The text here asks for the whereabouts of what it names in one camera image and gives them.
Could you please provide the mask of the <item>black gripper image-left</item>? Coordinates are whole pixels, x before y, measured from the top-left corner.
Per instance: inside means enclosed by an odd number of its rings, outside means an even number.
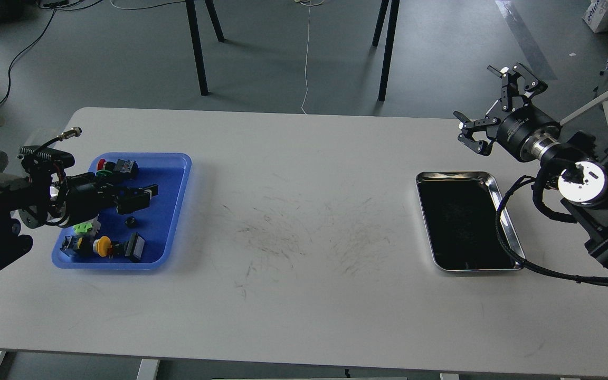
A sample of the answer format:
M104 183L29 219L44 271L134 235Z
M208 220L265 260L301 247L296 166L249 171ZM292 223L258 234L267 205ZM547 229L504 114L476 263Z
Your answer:
M157 184L147 187L117 187L98 176L69 176L59 188L59 210L53 215L51 224L68 227L89 221L101 210L113 207L120 215L132 214L150 206L150 198L159 193Z

